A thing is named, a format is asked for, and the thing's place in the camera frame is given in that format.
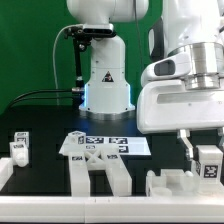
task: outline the black tabletop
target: black tabletop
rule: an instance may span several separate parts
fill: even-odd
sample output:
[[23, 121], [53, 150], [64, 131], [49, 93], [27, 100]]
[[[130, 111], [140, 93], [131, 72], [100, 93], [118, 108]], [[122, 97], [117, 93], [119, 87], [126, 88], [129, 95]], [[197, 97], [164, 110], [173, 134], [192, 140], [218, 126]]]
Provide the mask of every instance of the black tabletop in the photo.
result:
[[[70, 106], [17, 106], [0, 116], [0, 158], [9, 157], [9, 142], [14, 133], [30, 134], [30, 163], [24, 168], [14, 166], [13, 176], [0, 195], [70, 196], [68, 159], [58, 152], [69, 132], [79, 130], [88, 136], [146, 137], [152, 156], [122, 156], [132, 177], [133, 195], [145, 195], [148, 170], [184, 169], [190, 163], [184, 158], [184, 149], [176, 133], [142, 135], [136, 127], [136, 118], [117, 121], [99, 121], [79, 116]], [[193, 145], [217, 145], [216, 131], [192, 133]], [[90, 172], [91, 195], [112, 195], [104, 171]]]

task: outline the warning label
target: warning label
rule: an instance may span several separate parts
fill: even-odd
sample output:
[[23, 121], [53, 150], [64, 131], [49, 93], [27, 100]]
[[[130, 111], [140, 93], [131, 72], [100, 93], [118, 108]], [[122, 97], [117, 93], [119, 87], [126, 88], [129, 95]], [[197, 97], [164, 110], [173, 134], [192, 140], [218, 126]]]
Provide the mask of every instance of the warning label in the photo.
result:
[[108, 71], [107, 74], [104, 76], [102, 82], [114, 82], [110, 72]]

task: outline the metal bracket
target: metal bracket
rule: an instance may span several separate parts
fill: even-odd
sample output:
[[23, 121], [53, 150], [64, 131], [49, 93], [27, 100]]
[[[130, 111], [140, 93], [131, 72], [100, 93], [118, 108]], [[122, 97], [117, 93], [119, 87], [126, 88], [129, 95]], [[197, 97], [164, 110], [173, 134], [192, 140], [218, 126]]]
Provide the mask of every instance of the metal bracket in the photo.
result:
[[190, 131], [181, 129], [177, 132], [177, 139], [180, 141], [180, 143], [184, 146], [186, 150], [186, 157], [187, 160], [191, 161], [194, 159], [194, 153], [193, 153], [193, 146], [188, 140], [188, 137], [190, 137]]

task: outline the blue light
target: blue light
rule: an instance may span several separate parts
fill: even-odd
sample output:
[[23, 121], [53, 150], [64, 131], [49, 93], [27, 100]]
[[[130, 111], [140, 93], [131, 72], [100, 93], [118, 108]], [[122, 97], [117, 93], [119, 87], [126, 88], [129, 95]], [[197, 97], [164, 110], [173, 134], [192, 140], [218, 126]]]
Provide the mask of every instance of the blue light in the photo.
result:
[[84, 102], [83, 102], [84, 107], [86, 107], [86, 104], [87, 104], [87, 89], [88, 89], [88, 86], [86, 84], [84, 88]]
[[131, 104], [131, 86], [130, 85], [128, 85], [128, 92], [129, 92], [129, 107], [131, 107], [132, 106], [132, 104]]

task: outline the green backdrop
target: green backdrop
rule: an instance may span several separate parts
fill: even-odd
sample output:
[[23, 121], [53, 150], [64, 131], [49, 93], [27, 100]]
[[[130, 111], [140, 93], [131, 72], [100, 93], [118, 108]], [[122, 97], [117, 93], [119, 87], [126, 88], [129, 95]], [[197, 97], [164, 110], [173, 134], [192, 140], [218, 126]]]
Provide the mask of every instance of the green backdrop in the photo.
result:
[[[150, 0], [150, 8], [139, 21], [143, 62], [149, 63], [148, 30], [159, 18], [161, 0]], [[16, 96], [36, 89], [53, 89], [52, 49], [61, 28], [77, 21], [69, 14], [66, 0], [0, 0], [0, 113]], [[132, 103], [141, 90], [142, 73], [135, 23], [116, 23], [118, 35], [126, 43], [126, 79], [132, 87]], [[75, 83], [72, 40], [58, 42], [56, 65], [60, 88]], [[82, 54], [85, 81], [90, 73], [90, 51]], [[29, 104], [55, 104], [34, 102]]]

